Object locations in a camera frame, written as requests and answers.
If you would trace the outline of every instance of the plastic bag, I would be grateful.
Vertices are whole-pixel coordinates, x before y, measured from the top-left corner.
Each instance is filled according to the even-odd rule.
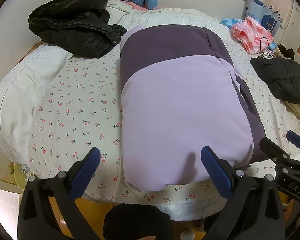
[[[235,24],[231,31],[250,55],[265,50],[273,42],[271,33],[251,17],[247,17],[243,23]]]

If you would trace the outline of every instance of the black puffer jacket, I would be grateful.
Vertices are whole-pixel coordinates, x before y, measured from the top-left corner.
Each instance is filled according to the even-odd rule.
[[[121,40],[126,30],[108,25],[108,0],[54,0],[29,16],[30,30],[44,42],[80,57],[100,58]]]
[[[275,98],[300,104],[300,65],[292,59],[252,58],[258,76],[266,82]]]

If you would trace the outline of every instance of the white quilt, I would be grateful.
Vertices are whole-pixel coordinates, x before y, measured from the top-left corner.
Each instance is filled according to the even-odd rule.
[[[117,1],[109,2],[107,10],[111,14],[109,24],[119,24],[127,29],[137,25],[187,24],[206,27],[217,33],[246,79],[266,135],[291,156],[300,155],[300,151],[285,138],[288,130],[300,134],[300,121],[272,96],[252,68],[249,55],[231,40],[226,26],[197,10],[141,12]],[[160,192],[139,192],[126,186],[121,156],[119,51],[119,46],[116,46],[101,59],[68,60],[35,112],[29,136],[31,169],[42,178],[53,177],[83,159],[95,146],[101,150],[102,156],[85,192],[85,196],[92,200],[164,205],[213,199],[218,193],[210,180],[168,186]],[[253,175],[274,174],[271,161],[253,164],[251,168]]]

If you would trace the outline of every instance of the silver bolt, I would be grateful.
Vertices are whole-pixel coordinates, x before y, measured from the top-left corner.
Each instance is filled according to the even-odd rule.
[[[266,175],[267,180],[272,181],[273,180],[273,176],[271,174],[267,174]]]
[[[35,181],[35,178],[36,178],[36,176],[32,175],[32,176],[29,178],[29,181],[30,181],[30,182]]]
[[[59,177],[59,178],[64,178],[66,175],[67,175],[67,173],[66,173],[65,171],[60,171],[60,172],[58,173],[58,177]]]
[[[237,176],[239,176],[239,177],[243,177],[244,176],[244,171],[242,171],[242,170],[236,170],[235,174],[237,174]]]

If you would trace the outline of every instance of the lavender fabric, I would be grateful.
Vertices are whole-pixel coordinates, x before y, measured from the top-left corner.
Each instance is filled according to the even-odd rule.
[[[234,167],[258,155],[251,126],[261,127],[257,134],[264,137],[258,112],[248,107],[246,100],[252,97],[245,93],[250,92],[215,33],[161,25],[125,35],[121,102],[126,183],[157,191],[206,180],[200,158],[206,145]]]

